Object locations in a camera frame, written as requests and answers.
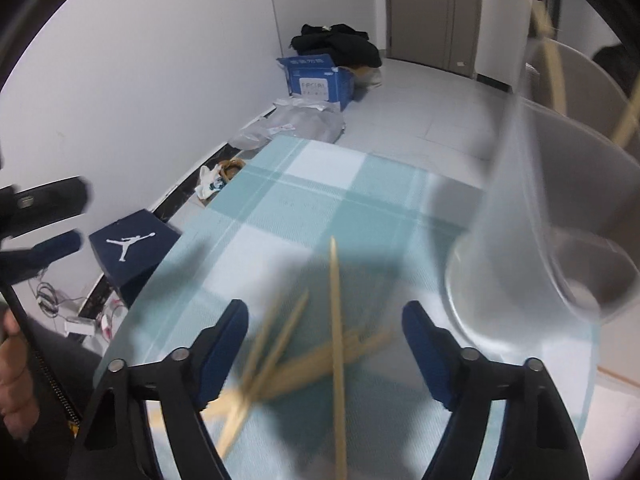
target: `white logo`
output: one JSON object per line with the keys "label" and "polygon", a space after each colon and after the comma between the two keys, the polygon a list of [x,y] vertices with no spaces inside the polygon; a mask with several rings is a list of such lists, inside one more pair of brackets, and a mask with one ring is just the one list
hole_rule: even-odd
{"label": "white logo", "polygon": [[122,246],[122,254],[120,255],[119,262],[125,262],[124,259],[129,247],[131,247],[134,243],[139,242],[140,240],[144,240],[145,238],[151,238],[152,236],[156,236],[156,233],[148,234],[147,236],[133,236],[131,238],[121,238],[120,241],[117,240],[107,240],[109,244],[116,244]]}

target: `finger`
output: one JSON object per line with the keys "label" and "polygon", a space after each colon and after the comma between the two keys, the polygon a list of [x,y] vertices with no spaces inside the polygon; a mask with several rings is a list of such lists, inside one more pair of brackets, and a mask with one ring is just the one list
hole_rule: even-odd
{"label": "finger", "polygon": [[20,333],[20,325],[15,320],[14,313],[10,310],[4,313],[4,323],[2,325],[8,335],[18,335]]}
{"label": "finger", "polygon": [[0,386],[0,415],[19,412],[31,397],[33,397],[33,380],[25,368],[14,382]]}
{"label": "finger", "polygon": [[31,428],[36,425],[40,410],[35,397],[31,397],[30,401],[20,411],[10,413],[4,418],[4,426],[7,428],[13,438],[25,438],[28,436]]}
{"label": "finger", "polygon": [[19,337],[10,337],[0,345],[0,384],[14,382],[27,365],[27,345]]}

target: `white plastic bag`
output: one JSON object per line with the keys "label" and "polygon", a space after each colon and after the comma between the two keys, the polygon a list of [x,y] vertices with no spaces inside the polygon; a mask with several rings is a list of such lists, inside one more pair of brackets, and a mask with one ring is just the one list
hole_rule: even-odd
{"label": "white plastic bag", "polygon": [[240,130],[229,144],[239,150],[255,150],[279,134],[335,142],[344,128],[342,112],[331,103],[290,97],[274,104],[276,109],[269,117]]}

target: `brown door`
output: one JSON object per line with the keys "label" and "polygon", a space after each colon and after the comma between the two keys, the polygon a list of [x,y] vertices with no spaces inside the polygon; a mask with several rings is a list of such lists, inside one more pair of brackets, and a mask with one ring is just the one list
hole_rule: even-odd
{"label": "brown door", "polygon": [[388,0],[389,57],[471,76],[480,0]]}

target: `checkered tablecloth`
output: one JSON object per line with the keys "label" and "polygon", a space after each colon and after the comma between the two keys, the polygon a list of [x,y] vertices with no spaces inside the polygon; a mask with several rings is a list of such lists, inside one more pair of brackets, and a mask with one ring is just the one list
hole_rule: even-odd
{"label": "checkered tablecloth", "polygon": [[[278,137],[194,218],[132,306],[110,345],[106,364],[162,359],[190,346],[214,325],[230,300],[249,307],[248,341],[276,298],[283,316],[305,288],[310,302],[283,360],[328,341],[328,248],[338,243],[347,328],[394,328],[419,300],[434,323],[452,328],[444,307],[444,268],[455,238],[468,226],[482,192],[384,158],[321,142]],[[578,433],[593,389],[595,330],[542,340],[519,355],[549,369]],[[401,336],[346,371],[350,478],[420,479],[449,413],[422,382]],[[476,469],[487,478],[504,411],[494,402]],[[222,422],[208,428],[216,441]],[[154,441],[167,479],[179,478],[166,435]],[[332,386],[329,378],[295,394],[256,405],[225,459],[232,478],[326,480],[332,469]]]}

